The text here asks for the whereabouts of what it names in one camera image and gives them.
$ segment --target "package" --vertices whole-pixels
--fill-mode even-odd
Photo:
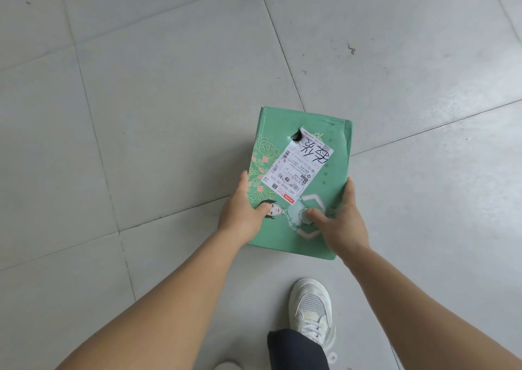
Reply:
[[[335,254],[308,208],[334,217],[348,176],[352,122],[287,109],[262,108],[248,172],[248,199],[272,204],[251,245],[323,259]]]

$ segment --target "floral pattern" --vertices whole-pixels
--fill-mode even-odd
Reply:
[[[256,139],[248,171],[247,195],[252,205],[257,206],[263,200],[276,198],[276,193],[261,182],[261,179],[280,154],[281,152],[268,141],[268,138],[258,137]]]

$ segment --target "dark pants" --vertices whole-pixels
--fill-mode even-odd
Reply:
[[[267,337],[272,370],[328,370],[323,348],[295,330],[271,331]]]

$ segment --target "red logo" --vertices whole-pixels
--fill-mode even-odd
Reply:
[[[287,200],[288,202],[290,202],[291,204],[293,204],[293,203],[296,201],[296,200],[294,200],[291,196],[289,196],[288,194],[285,194],[285,195],[283,196],[283,198],[284,198],[285,200]]]

